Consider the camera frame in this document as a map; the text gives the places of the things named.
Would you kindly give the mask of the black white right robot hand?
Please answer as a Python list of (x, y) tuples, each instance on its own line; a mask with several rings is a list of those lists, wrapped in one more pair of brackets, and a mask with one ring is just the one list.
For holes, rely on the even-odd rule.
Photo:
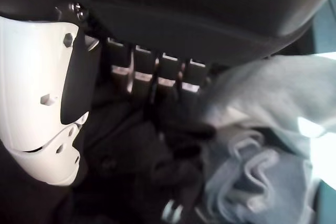
[(325, 0), (1, 0), (1, 141), (32, 178), (71, 185), (102, 54), (146, 92), (172, 86), (183, 60), (237, 66), (294, 42)]

